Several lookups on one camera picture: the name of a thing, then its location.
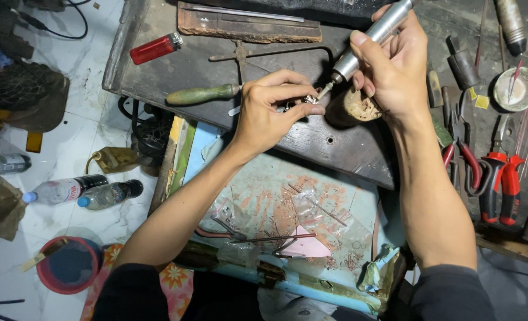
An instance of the floral cloth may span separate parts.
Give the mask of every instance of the floral cloth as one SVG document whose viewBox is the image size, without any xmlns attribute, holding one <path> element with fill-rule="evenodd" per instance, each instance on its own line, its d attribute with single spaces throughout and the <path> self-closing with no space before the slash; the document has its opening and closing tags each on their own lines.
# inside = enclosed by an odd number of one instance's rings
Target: floral cloth
<svg viewBox="0 0 528 321">
<path fill-rule="evenodd" d="M 111 272 L 111 266 L 113 266 L 113 262 L 115 262 L 122 247 L 123 244 L 112 244 L 104 247 L 103 266 L 89 287 L 80 321 L 91 320 L 97 297 L 100 295 L 103 283 L 108 278 Z M 161 271 L 159 281 L 161 283 L 161 289 L 167 297 L 169 319 L 171 321 L 181 320 L 193 295 L 193 272 L 184 270 L 171 263 Z"/>
</svg>

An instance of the left hand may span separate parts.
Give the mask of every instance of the left hand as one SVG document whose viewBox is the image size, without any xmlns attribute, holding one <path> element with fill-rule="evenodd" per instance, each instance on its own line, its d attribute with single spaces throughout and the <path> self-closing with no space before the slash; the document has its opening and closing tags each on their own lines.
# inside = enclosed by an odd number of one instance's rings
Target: left hand
<svg viewBox="0 0 528 321">
<path fill-rule="evenodd" d="M 238 126 L 230 143 L 235 154 L 248 162 L 274 147 L 297 120 L 325 114 L 323 106 L 309 103 L 299 103 L 285 113 L 276 111 L 278 102 L 307 95 L 318 93 L 305 76 L 287 69 L 244 84 Z"/>
</svg>

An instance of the red bucket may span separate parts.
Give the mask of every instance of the red bucket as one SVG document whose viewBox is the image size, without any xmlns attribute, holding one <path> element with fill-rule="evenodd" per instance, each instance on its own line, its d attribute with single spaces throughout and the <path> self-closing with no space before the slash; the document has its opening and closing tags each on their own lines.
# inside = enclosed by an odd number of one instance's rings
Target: red bucket
<svg viewBox="0 0 528 321">
<path fill-rule="evenodd" d="M 42 247 L 63 237 L 55 237 Z M 82 237 L 66 237 L 68 243 L 36 265 L 42 283 L 59 294 L 82 292 L 94 281 L 103 264 L 103 252 L 94 241 Z"/>
</svg>

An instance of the green wooden handle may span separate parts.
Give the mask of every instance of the green wooden handle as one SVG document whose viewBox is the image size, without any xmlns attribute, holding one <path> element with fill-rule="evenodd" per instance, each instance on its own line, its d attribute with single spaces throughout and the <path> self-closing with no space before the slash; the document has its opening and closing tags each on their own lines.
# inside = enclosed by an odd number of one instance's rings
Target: green wooden handle
<svg viewBox="0 0 528 321">
<path fill-rule="evenodd" d="M 237 84 L 223 84 L 213 88 L 190 88 L 172 92 L 167 95 L 171 105 L 191 105 L 217 98 L 232 98 L 240 91 Z"/>
</svg>

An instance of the flex shaft handpiece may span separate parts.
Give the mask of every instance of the flex shaft handpiece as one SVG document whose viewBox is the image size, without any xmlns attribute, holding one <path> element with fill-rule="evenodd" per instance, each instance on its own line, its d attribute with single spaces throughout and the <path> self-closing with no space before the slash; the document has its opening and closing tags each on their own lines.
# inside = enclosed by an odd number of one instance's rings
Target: flex shaft handpiece
<svg viewBox="0 0 528 321">
<path fill-rule="evenodd" d="M 369 28 L 365 33 L 373 41 L 382 45 L 385 40 L 397 30 L 397 28 L 407 19 L 408 12 L 420 0 L 400 0 L 390 5 L 385 13 Z M 327 91 L 333 88 L 334 84 L 340 84 L 343 81 L 351 79 L 353 74 L 359 70 L 359 60 L 353 54 L 353 50 L 348 48 L 339 58 L 339 61 L 333 68 L 331 75 L 332 82 L 327 84 L 319 93 L 318 99 L 321 99 Z"/>
</svg>

